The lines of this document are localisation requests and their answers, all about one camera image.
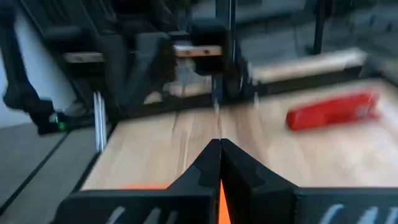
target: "red object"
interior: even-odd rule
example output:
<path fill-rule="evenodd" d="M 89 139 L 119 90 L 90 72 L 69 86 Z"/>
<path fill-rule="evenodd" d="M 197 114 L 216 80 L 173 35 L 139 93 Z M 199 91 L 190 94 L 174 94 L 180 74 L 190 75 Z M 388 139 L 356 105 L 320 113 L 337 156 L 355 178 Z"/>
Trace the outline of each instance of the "red object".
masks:
<path fill-rule="evenodd" d="M 303 108 L 289 110 L 286 122 L 291 130 L 319 128 L 331 124 L 376 119 L 379 96 L 358 93 L 322 101 Z"/>

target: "wood plank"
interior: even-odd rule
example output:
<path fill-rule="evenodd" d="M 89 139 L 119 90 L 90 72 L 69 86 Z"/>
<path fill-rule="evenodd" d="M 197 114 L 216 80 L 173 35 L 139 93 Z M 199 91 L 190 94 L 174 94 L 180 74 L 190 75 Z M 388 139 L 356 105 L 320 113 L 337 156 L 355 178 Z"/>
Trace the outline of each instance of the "wood plank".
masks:
<path fill-rule="evenodd" d="M 267 67 L 252 68 L 252 77 L 260 82 L 276 82 L 306 77 L 319 73 L 335 72 L 363 65 L 367 54 L 359 49 L 347 49 L 306 57 Z"/>
<path fill-rule="evenodd" d="M 304 133 L 287 130 L 288 108 L 329 96 L 375 88 L 379 121 Z M 253 104 L 193 110 L 126 122 L 112 139 L 83 189 L 173 182 L 210 139 L 228 138 L 268 168 L 307 187 L 398 186 L 398 92 L 363 81 L 264 98 Z"/>

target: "wood grain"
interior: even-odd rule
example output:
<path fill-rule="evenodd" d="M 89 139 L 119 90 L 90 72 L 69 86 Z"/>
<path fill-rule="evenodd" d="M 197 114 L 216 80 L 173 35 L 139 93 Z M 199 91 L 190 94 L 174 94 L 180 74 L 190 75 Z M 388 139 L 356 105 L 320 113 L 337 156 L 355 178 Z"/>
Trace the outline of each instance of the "wood grain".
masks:
<path fill-rule="evenodd" d="M 304 133 L 285 127 L 290 107 L 368 89 L 381 94 L 379 121 Z M 398 186 L 398 92 L 366 81 L 263 98 L 258 108 L 193 110 L 120 124 L 83 189 L 170 184 L 220 137 L 300 186 Z"/>
<path fill-rule="evenodd" d="M 119 124 L 83 189 L 171 184 L 211 139 L 219 137 L 216 116 L 208 110 Z"/>

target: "wooden workpiece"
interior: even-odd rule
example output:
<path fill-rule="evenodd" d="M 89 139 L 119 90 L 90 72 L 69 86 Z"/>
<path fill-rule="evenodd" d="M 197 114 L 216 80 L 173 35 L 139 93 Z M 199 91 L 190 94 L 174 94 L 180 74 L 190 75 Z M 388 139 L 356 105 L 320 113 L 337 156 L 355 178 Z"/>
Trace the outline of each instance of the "wooden workpiece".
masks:
<path fill-rule="evenodd" d="M 373 89 L 381 119 L 293 133 L 289 108 Z M 378 80 L 261 98 L 253 103 L 169 113 L 119 124 L 82 190 L 171 184 L 214 138 L 228 138 L 302 187 L 398 186 L 398 91 Z"/>
<path fill-rule="evenodd" d="M 252 69 L 252 77 L 259 82 L 276 82 L 307 77 L 363 65 L 366 57 L 367 53 L 357 48 L 328 52 L 291 62 L 256 67 Z"/>

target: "green light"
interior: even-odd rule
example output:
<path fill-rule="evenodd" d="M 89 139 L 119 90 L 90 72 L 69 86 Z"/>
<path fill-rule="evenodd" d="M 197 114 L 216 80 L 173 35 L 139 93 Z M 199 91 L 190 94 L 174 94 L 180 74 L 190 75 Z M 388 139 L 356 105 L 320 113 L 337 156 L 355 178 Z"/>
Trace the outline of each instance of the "green light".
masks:
<path fill-rule="evenodd" d="M 64 130 L 66 130 L 67 125 L 66 125 L 65 123 L 63 123 L 63 122 L 59 122 L 59 123 L 58 123 L 58 128 L 59 128 L 61 131 L 64 131 Z"/>

